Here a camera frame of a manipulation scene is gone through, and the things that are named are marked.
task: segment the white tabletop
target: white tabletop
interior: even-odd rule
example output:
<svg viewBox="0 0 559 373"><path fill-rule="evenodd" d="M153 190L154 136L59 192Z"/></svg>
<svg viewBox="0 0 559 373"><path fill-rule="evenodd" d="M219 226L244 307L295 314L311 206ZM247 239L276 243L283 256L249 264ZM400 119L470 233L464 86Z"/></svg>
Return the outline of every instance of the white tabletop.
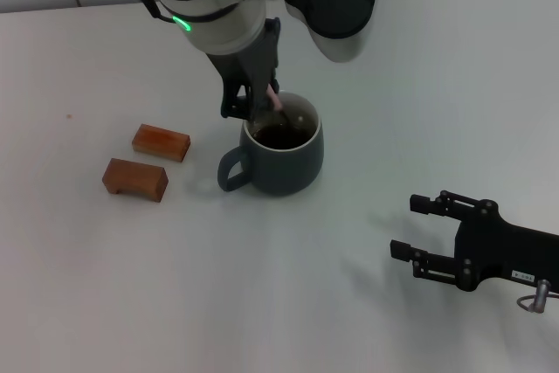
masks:
<svg viewBox="0 0 559 373"><path fill-rule="evenodd" d="M279 82L326 141L317 181L281 199L218 188L240 122L174 25L139 4L0 16L2 371L556 371L553 301L414 279L389 243L452 255L458 222L409 211L442 189L559 231L557 0L379 2L345 65L270 8ZM185 161L136 154L141 123L189 134ZM112 157L164 166L162 202L109 195Z"/></svg>

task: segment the wooden block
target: wooden block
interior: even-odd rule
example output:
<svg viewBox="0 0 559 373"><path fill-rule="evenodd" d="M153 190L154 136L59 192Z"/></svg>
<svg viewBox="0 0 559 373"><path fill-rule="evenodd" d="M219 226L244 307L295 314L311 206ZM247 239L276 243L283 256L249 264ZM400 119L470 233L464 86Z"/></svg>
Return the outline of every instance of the wooden block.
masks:
<svg viewBox="0 0 559 373"><path fill-rule="evenodd" d="M111 159L103 176L111 194L142 194L157 203L161 202L168 182L164 168L121 159Z"/></svg>
<svg viewBox="0 0 559 373"><path fill-rule="evenodd" d="M190 146L190 136L142 124L132 140L136 152L182 162Z"/></svg>

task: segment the metal ring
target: metal ring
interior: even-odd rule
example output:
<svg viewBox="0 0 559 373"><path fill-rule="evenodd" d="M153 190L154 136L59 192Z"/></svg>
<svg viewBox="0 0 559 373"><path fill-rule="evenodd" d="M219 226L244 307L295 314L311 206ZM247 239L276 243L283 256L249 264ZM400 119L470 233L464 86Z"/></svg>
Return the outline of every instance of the metal ring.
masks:
<svg viewBox="0 0 559 373"><path fill-rule="evenodd" d="M516 304L520 307L522 307L525 311L529 312L529 313L533 313L534 309L532 308L532 305L526 306L524 305L522 302L525 300L530 300L530 299L535 299L535 294L532 294L530 296L522 296L520 297L517 301ZM559 299L559 294L548 294L548 299Z"/></svg>

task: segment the cable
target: cable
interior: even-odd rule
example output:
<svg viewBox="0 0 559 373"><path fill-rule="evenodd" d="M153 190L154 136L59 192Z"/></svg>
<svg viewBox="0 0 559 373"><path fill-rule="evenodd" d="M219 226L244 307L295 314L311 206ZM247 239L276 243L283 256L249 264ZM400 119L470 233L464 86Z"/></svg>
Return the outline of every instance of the cable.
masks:
<svg viewBox="0 0 559 373"><path fill-rule="evenodd" d="M164 17L163 15L161 15L161 16L159 17L159 19L161 19L162 21L165 21L165 22L169 22L169 23L171 23L171 24L174 24L174 23L175 23L175 21L174 21L173 18L171 18L171 17Z"/></svg>

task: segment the dark liquid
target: dark liquid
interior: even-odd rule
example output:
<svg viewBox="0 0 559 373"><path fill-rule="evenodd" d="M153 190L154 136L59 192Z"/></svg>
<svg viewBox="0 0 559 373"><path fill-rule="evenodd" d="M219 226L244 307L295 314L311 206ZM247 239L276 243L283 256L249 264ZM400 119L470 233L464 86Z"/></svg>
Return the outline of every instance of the dark liquid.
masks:
<svg viewBox="0 0 559 373"><path fill-rule="evenodd" d="M314 130L299 128L293 124L276 124L261 128L252 137L270 149L295 149L305 144L314 135Z"/></svg>

